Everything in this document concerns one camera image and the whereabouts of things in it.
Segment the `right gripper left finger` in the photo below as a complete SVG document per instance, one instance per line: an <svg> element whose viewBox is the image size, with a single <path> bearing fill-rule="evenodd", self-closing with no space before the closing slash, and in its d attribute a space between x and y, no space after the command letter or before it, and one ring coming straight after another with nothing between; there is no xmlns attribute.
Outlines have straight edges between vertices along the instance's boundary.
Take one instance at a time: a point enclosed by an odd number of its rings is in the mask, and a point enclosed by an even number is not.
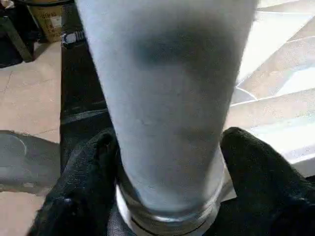
<svg viewBox="0 0 315 236"><path fill-rule="evenodd" d="M101 131L79 142L27 235L106 235L115 195L117 152L113 131Z"/></svg>

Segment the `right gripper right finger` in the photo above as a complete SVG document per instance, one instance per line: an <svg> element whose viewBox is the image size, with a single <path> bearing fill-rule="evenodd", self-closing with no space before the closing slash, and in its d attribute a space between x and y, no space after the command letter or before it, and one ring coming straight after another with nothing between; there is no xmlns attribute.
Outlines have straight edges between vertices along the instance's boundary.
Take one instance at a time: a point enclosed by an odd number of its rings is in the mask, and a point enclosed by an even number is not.
<svg viewBox="0 0 315 236"><path fill-rule="evenodd" d="M239 128L220 147L236 198L220 207L214 236L312 236L315 187L269 144Z"/></svg>

